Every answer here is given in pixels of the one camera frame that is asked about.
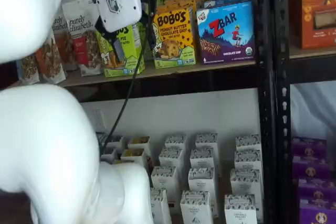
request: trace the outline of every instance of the snack box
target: snack box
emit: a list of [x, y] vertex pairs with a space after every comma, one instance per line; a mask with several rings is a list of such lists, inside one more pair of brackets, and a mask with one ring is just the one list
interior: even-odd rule
[[291, 143], [292, 154], [296, 156], [327, 157], [327, 141], [295, 136]]
[[300, 224], [334, 224], [336, 202], [322, 199], [300, 199]]
[[253, 195], [225, 195], [225, 219], [229, 224], [257, 224]]
[[264, 183], [263, 183], [263, 162], [261, 160], [261, 151], [256, 149], [245, 149], [235, 151], [235, 168], [256, 169], [260, 171], [261, 195], [264, 199]]
[[151, 188], [151, 208], [154, 224], [172, 224], [165, 189]]
[[255, 40], [250, 1], [197, 11], [203, 63], [253, 60]]
[[156, 37], [153, 50], [156, 68], [196, 64], [191, 7], [156, 13], [153, 29]]
[[203, 7], [212, 8], [215, 6], [235, 4], [238, 2], [242, 2], [242, 1], [250, 1], [250, 0], [209, 0], [209, 1], [204, 2]]
[[[96, 34], [104, 75], [115, 77], [134, 74], [142, 49], [138, 25], [133, 24], [117, 31], [118, 40], [114, 43], [117, 55], [110, 43], [99, 32]], [[137, 74], [140, 74], [144, 69], [145, 64], [142, 58]]]
[[208, 191], [183, 191], [181, 211], [183, 223], [213, 224]]
[[191, 191], [210, 192], [211, 211], [214, 218], [219, 217], [218, 177], [213, 168], [192, 168], [188, 175]]
[[135, 137], [128, 143], [128, 149], [144, 149], [150, 173], [153, 170], [153, 146], [149, 136]]
[[196, 135], [196, 148], [210, 147], [213, 149], [214, 161], [216, 171], [221, 177], [223, 174], [221, 162], [219, 160], [218, 145], [217, 145], [217, 133], [205, 133]]
[[260, 179], [260, 170], [257, 169], [232, 169], [230, 173], [232, 193], [237, 195], [254, 195], [257, 220], [260, 223], [264, 223], [264, 207]]
[[154, 188], [166, 189], [168, 206], [171, 213], [179, 213], [181, 191], [176, 167], [154, 166], [151, 178]]
[[330, 166], [326, 159], [318, 159], [312, 156], [293, 156], [293, 178], [330, 178]]
[[299, 197], [336, 200], [336, 180], [331, 179], [299, 179]]

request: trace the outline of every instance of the white box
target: white box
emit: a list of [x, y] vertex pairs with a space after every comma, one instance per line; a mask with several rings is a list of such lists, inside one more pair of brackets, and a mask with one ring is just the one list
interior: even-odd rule
[[154, 159], [153, 159], [153, 149], [151, 138], [149, 136], [142, 136], [142, 137], [135, 137], [128, 143], [128, 149], [144, 149], [146, 158], [147, 158], [147, 165], [149, 171], [151, 172], [154, 167]]
[[147, 166], [147, 158], [143, 149], [126, 149], [123, 151], [121, 160], [134, 161], [135, 163], [143, 166], [147, 173], [149, 174], [148, 166]]
[[154, 224], [172, 224], [165, 189], [151, 188], [151, 207]]
[[181, 211], [184, 224], [213, 224], [208, 191], [183, 191]]
[[152, 172], [153, 187], [166, 189], [169, 209], [172, 213], [180, 212], [181, 191], [175, 166], [154, 166]]
[[218, 178], [213, 168], [191, 168], [188, 182], [191, 191], [208, 191], [214, 218], [219, 217]]
[[210, 147], [196, 148], [190, 155], [191, 168], [215, 168], [213, 149]]
[[219, 160], [217, 137], [218, 137], [217, 133], [197, 134], [196, 135], [196, 147], [197, 148], [211, 147], [213, 149], [216, 170], [221, 177], [223, 171], [222, 171], [221, 161]]
[[257, 224], [253, 195], [225, 195], [225, 219], [227, 224]]
[[230, 174], [232, 194], [252, 194], [256, 201], [258, 222], [264, 223], [263, 198], [261, 196], [260, 170], [232, 169]]
[[256, 149], [245, 149], [235, 152], [235, 168], [249, 168], [260, 170], [261, 175], [261, 195], [264, 199], [264, 183], [263, 183], [263, 162], [261, 160], [261, 151]]

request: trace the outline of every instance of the product packaging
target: product packaging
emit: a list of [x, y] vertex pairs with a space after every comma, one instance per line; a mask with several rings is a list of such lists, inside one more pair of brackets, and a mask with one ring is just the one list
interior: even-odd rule
[[40, 81], [35, 55], [29, 55], [16, 61], [17, 76], [23, 85], [31, 85]]
[[191, 191], [210, 192], [211, 210], [214, 218], [220, 216], [219, 213], [219, 190], [218, 177], [213, 168], [192, 168], [188, 176], [189, 188]]
[[225, 219], [229, 224], [257, 224], [253, 195], [225, 195]]
[[330, 178], [330, 166], [326, 159], [318, 159], [312, 156], [293, 156], [293, 178]]
[[151, 207], [154, 224], [172, 224], [165, 189], [151, 188]]
[[295, 156], [327, 157], [327, 141], [322, 139], [295, 136], [292, 139], [291, 149]]
[[235, 152], [235, 168], [256, 169], [260, 171], [261, 195], [264, 199], [264, 184], [263, 184], [263, 162], [261, 160], [261, 151], [256, 149], [245, 149]]
[[203, 63], [253, 60], [253, 11], [250, 1], [197, 11]]
[[264, 208], [260, 179], [260, 170], [256, 169], [232, 169], [230, 173], [232, 194], [254, 195], [257, 220], [259, 223], [264, 223]]
[[58, 84], [66, 79], [53, 31], [35, 53], [39, 71], [48, 83]]
[[67, 21], [60, 7], [52, 25], [56, 45], [66, 71], [78, 69], [75, 52], [73, 51], [72, 38], [68, 29]]
[[336, 200], [336, 180], [299, 179], [298, 195], [303, 198]]
[[95, 24], [99, 11], [92, 0], [76, 0], [63, 4], [64, 16], [72, 37], [80, 74], [101, 74], [101, 57]]
[[181, 211], [183, 223], [213, 224], [208, 191], [183, 191]]
[[191, 7], [157, 12], [153, 19], [156, 46], [153, 50], [156, 68], [196, 64]]
[[181, 191], [176, 167], [154, 166], [151, 178], [154, 188], [166, 189], [170, 212], [180, 213]]
[[218, 137], [217, 133], [197, 134], [196, 135], [196, 148], [210, 147], [213, 149], [216, 171], [221, 177], [223, 174], [223, 171], [222, 171], [221, 162], [219, 160], [217, 137]]

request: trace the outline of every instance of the cookie image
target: cookie image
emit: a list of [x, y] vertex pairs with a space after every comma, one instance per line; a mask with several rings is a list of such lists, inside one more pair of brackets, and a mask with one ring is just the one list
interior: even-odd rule
[[316, 170], [313, 168], [313, 167], [309, 167], [306, 169], [306, 174], [308, 177], [315, 177], [315, 174], [316, 174]]

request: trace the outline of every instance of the logo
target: logo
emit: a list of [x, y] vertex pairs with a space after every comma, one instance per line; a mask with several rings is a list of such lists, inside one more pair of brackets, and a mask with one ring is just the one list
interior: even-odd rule
[[316, 215], [316, 220], [318, 223], [320, 224], [325, 224], [328, 220], [327, 218], [327, 215], [322, 213], [322, 212], [319, 212], [317, 215]]

